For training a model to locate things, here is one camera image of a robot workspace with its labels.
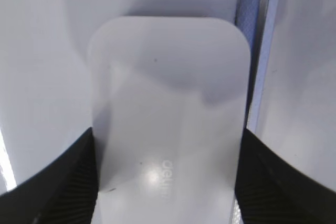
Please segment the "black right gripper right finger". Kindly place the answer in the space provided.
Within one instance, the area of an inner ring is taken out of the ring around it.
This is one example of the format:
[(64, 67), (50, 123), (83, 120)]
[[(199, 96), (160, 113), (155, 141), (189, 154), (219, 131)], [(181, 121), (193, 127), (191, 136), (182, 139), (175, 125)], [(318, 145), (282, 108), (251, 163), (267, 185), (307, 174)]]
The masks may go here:
[(335, 223), (335, 192), (243, 130), (235, 196), (244, 223)]

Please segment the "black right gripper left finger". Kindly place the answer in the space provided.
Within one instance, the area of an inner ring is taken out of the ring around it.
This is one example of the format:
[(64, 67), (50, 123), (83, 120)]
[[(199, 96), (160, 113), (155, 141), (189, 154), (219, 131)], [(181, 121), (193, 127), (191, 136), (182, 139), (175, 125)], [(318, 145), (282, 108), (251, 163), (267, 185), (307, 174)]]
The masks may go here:
[(98, 189), (88, 128), (51, 164), (1, 195), (1, 223), (91, 223)]

